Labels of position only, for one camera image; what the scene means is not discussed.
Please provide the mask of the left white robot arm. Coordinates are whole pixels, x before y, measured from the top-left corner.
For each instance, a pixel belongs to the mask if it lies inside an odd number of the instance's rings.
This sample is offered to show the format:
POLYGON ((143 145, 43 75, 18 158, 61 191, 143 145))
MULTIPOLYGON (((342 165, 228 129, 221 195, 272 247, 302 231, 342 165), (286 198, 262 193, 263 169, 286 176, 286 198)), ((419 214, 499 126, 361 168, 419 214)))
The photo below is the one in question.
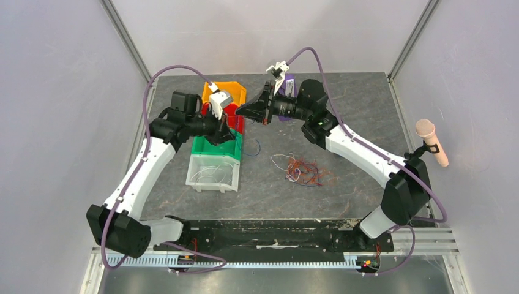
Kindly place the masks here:
POLYGON ((149 246, 169 241, 177 250, 191 245, 186 222, 176 217, 141 220, 143 206, 159 175, 183 143, 204 137, 219 145, 234 139, 225 107, 231 94, 218 90, 205 105, 197 94, 175 91, 169 107, 149 125, 143 146, 116 190, 102 205, 91 205, 86 219, 95 242, 105 250, 139 258, 149 246))

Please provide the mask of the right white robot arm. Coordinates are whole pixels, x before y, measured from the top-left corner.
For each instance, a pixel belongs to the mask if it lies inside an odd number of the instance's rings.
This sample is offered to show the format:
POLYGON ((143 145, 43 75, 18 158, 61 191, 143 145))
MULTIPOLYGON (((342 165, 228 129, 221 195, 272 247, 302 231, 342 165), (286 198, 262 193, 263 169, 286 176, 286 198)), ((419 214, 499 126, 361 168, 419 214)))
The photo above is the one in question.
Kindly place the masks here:
POLYGON ((301 130, 310 143, 352 162, 383 187, 381 204, 356 226, 353 240, 359 249, 369 250, 384 232, 409 224, 429 201, 430 182, 420 159, 422 151, 396 156, 353 133, 327 109, 328 95, 318 80, 304 80, 296 97, 278 95, 274 89, 273 83, 266 82, 256 97, 237 109, 237 115, 263 125, 272 116, 301 120, 301 130))

